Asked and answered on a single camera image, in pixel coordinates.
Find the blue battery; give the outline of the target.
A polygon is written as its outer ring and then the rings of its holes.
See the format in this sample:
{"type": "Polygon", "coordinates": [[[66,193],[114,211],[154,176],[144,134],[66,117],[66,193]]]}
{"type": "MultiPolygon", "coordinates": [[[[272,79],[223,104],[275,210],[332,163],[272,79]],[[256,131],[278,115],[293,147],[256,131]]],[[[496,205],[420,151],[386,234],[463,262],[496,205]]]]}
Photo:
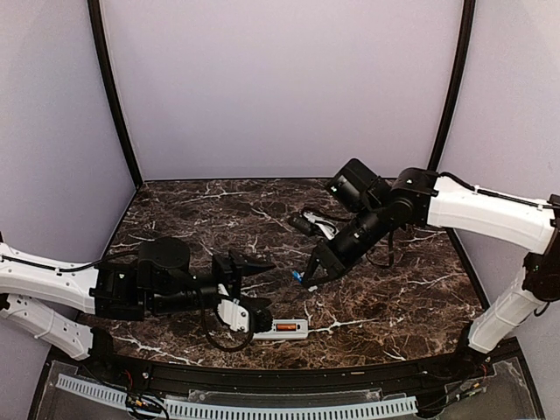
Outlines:
{"type": "Polygon", "coordinates": [[[303,282],[303,276],[302,276],[299,272],[293,271],[293,272],[292,272],[292,276],[293,276],[293,278],[296,279],[299,283],[302,283],[302,282],[303,282]]]}

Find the orange battery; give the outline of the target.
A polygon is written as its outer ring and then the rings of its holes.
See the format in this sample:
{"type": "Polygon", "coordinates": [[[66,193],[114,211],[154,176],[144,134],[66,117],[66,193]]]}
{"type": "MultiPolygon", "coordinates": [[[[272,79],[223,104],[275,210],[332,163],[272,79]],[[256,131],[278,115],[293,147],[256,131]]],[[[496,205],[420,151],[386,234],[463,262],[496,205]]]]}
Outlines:
{"type": "Polygon", "coordinates": [[[277,323],[276,330],[278,332],[294,332],[298,329],[296,323],[277,323]]]}

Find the white remote control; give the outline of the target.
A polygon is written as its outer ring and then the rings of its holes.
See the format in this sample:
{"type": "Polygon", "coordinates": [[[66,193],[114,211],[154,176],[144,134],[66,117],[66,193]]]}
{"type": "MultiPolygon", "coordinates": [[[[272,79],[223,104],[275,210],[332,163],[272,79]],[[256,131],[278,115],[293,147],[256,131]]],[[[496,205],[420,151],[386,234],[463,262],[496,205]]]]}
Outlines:
{"type": "Polygon", "coordinates": [[[309,334],[306,319],[274,319],[267,332],[256,332],[255,340],[306,340],[309,334]]]}

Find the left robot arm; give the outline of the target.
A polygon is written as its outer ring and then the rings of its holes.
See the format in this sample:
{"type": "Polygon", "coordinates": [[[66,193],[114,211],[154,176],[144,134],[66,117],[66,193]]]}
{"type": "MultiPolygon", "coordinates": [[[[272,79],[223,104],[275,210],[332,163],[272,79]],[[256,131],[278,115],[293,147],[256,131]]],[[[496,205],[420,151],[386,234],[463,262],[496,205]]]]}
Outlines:
{"type": "Polygon", "coordinates": [[[244,298],[242,279],[274,269],[272,262],[231,251],[215,255],[207,273],[190,271],[191,250],[178,238],[144,241],[130,252],[75,265],[1,246],[1,317],[76,361],[88,360],[105,382],[123,375],[111,336],[56,312],[53,303],[101,319],[142,321],[145,316],[213,310],[218,320],[249,340],[273,327],[267,298],[244,298]]]}

